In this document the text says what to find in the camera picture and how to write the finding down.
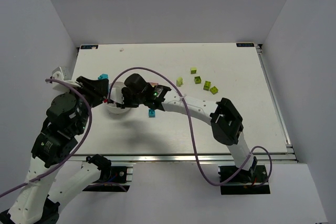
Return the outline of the teal square lego brick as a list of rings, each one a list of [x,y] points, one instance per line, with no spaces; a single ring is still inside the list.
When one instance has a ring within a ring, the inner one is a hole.
[[[148,110],[148,116],[149,116],[149,118],[154,118],[155,117],[155,110],[149,109]]]

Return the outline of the lime lego cube top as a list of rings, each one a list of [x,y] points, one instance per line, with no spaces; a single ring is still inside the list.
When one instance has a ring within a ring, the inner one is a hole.
[[[197,68],[196,67],[191,67],[190,68],[190,74],[196,74],[197,73]]]

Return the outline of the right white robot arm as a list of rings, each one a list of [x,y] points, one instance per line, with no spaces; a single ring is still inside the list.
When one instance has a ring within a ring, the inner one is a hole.
[[[243,134],[243,118],[227,98],[219,102],[183,97],[177,91],[163,85],[151,86],[139,74],[126,78],[122,88],[124,106],[137,108],[145,105],[152,110],[189,115],[208,124],[214,139],[227,146],[240,183],[251,183],[257,166],[257,158],[251,153]]]

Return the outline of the left blue corner label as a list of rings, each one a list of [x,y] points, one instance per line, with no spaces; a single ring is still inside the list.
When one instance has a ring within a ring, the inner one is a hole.
[[[93,50],[98,49],[98,45],[81,45],[80,50]]]

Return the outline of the light green lego brick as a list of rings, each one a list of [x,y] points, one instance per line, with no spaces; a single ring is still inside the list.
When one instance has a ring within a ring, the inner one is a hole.
[[[178,77],[176,79],[176,86],[180,87],[183,84],[183,78],[182,77]]]

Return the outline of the right blue corner label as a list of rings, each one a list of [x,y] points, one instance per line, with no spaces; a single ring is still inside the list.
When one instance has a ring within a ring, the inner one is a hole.
[[[237,42],[236,43],[237,47],[254,47],[254,43],[252,42]]]

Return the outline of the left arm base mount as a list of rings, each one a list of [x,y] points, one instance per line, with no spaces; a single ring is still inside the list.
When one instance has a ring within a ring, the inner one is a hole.
[[[82,167],[87,163],[93,163],[98,167],[100,177],[88,185],[83,191],[126,193],[129,190],[132,181],[133,167],[113,165],[111,160],[99,154],[87,156]]]

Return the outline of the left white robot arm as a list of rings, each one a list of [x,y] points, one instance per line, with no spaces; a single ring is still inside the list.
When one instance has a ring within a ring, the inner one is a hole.
[[[69,183],[49,191],[63,164],[82,145],[75,137],[87,137],[92,124],[91,109],[107,98],[109,81],[78,77],[76,84],[56,79],[48,82],[69,90],[56,96],[47,109],[47,117],[31,150],[25,182],[18,186],[21,191],[14,204],[1,212],[1,223],[56,223],[61,208],[104,176],[111,166],[99,154],[87,157],[83,168]]]

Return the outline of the green printed lego cube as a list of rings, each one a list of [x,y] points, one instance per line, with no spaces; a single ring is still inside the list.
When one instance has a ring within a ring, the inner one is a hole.
[[[196,77],[194,77],[194,82],[195,82],[195,84],[200,84],[200,83],[202,83],[201,77],[200,77],[200,76],[196,76]]]

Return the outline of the green lego two stud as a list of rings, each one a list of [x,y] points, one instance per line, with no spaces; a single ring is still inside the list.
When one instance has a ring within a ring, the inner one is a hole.
[[[209,91],[211,88],[211,82],[210,81],[205,81],[203,85],[203,89],[206,91]]]

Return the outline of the lime lego brick right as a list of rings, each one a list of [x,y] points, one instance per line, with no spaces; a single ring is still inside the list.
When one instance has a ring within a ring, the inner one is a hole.
[[[218,89],[215,86],[213,86],[213,87],[210,88],[210,92],[212,94],[216,94],[218,92]]]

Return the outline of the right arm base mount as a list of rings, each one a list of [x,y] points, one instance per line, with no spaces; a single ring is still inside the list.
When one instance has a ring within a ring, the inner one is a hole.
[[[257,165],[251,179],[236,175],[232,180],[220,186],[221,195],[269,195],[271,193],[269,183],[262,184],[268,173],[265,165]]]

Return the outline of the teal stepped lego brick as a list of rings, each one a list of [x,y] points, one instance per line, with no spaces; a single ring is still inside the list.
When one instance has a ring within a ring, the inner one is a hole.
[[[107,79],[107,80],[109,79],[108,74],[103,73],[98,77],[98,80],[104,80],[104,79]]]

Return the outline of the blue corner label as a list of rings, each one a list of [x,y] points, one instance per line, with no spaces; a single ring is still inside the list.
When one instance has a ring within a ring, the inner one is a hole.
[[[252,42],[237,42],[236,43],[237,47],[254,47],[254,43]]]
[[[80,50],[93,50],[98,49],[98,45],[81,45]]]

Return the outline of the white divided round container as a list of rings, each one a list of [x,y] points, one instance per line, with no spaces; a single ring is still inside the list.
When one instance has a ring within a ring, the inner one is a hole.
[[[106,109],[112,114],[124,114],[130,110],[130,108],[120,108],[117,107],[117,104],[123,105],[123,95],[122,95],[122,88],[125,85],[123,82],[117,81],[113,87],[111,94],[109,95],[109,99],[104,101],[104,105]]]

